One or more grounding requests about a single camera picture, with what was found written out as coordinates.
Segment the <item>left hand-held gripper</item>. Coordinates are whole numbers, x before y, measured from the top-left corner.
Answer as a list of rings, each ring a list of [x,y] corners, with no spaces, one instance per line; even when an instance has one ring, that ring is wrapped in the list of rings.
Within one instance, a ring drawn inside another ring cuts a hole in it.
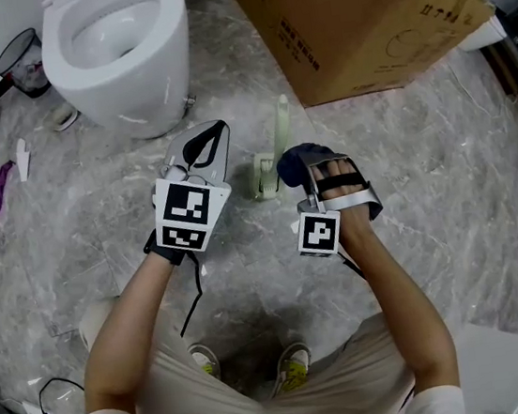
[[[214,184],[226,179],[230,136],[227,123],[217,119],[188,128],[171,141],[167,158],[174,165],[157,178],[153,193],[160,247],[206,250],[231,193],[228,184]],[[207,179],[185,170],[199,167]]]

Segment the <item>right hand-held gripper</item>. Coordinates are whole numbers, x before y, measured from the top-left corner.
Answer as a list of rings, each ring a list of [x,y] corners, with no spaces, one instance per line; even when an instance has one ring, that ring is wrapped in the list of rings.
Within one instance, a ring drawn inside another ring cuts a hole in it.
[[[338,252],[341,210],[359,205],[369,206],[369,218],[374,219],[383,210],[383,205],[376,195],[372,184],[364,179],[353,160],[332,151],[306,151],[298,157],[305,166],[306,198],[297,204],[299,218],[297,250],[301,255],[323,256]],[[345,159],[357,170],[355,174],[329,177],[317,181],[312,175],[312,168],[327,161]],[[363,189],[334,199],[324,199],[322,191],[337,188],[343,184],[362,184]]]

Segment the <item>person's right hand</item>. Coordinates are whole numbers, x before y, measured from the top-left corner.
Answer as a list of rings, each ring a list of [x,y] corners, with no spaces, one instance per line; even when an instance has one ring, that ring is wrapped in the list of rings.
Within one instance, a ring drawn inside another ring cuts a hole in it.
[[[322,165],[321,168],[319,168],[317,165],[314,165],[311,172],[315,180],[322,181],[322,179],[330,177],[355,174],[357,170],[349,161],[341,159],[327,161]],[[342,186],[337,186],[337,188],[330,188],[329,190],[322,191],[321,195],[324,199],[330,200],[340,196],[345,196],[347,194],[352,194],[352,192],[362,191],[362,189],[362,184],[343,184]]]

